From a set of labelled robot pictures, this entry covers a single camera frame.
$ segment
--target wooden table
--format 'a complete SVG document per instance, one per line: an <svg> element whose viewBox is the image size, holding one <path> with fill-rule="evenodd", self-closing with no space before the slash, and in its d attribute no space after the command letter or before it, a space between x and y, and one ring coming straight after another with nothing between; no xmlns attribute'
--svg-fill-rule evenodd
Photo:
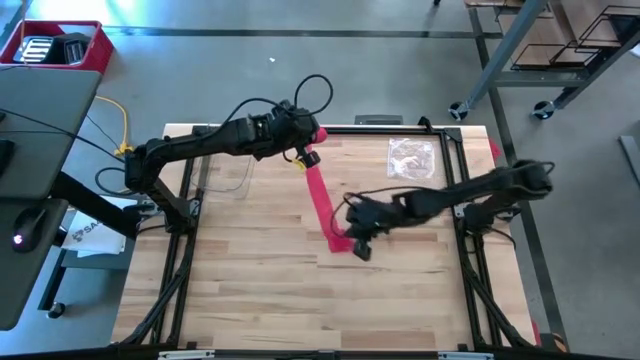
<svg viewBox="0 0 640 360"><path fill-rule="evenodd" d="M191 127L169 124L165 134L188 134ZM485 128L461 129L470 176L488 172L494 162ZM334 206L346 191L409 183L387 178L388 138L332 135L315 146ZM437 143L434 148L436 170L423 185L441 188L442 157ZM209 186L241 181L248 158L225 156L214 159ZM183 168L184 162L168 164L161 175L175 193ZM452 350L459 343L472 344L450 211L376 239L371 261L363 262L350 253L329 252L297 167L280 156L264 159L255 165L249 185L244 199L215 192L205 196L181 344L279 350ZM345 227L344 211L337 218ZM508 231L505 224L496 227ZM113 341L129 335L156 300L168 239L162 230L138 237ZM513 246L493 233L485 240L496 301L533 342ZM479 316L490 339L482 305Z"/></svg>

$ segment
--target plastic bag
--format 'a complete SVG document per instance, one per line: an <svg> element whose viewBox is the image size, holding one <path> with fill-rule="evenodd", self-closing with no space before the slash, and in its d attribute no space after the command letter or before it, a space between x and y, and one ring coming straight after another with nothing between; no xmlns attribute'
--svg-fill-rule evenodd
<svg viewBox="0 0 640 360"><path fill-rule="evenodd" d="M415 139L389 139L387 176L422 180L434 172L433 144Z"/></svg>

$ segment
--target red crate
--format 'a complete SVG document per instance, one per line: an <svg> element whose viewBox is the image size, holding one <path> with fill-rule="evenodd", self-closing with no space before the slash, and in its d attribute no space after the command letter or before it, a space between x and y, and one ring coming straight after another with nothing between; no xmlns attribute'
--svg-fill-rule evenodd
<svg viewBox="0 0 640 360"><path fill-rule="evenodd" d="M62 35L65 32L60 28L60 25L79 25L79 26L93 26L96 28L96 32L89 42L87 52L84 54L82 62L75 65L64 64L28 64L28 67L34 68L47 68L47 69L68 69L68 70L92 70L99 71L104 75L107 65L109 65L109 59L111 53L113 53L113 44L102 30L102 23L99 21L39 21L39 20L26 20L24 28L24 36L57 36ZM20 36L22 23L11 34L11 38L5 45L4 49L0 53L0 67L2 65L12 64L16 65L13 61L13 56L20 46Z"/></svg>

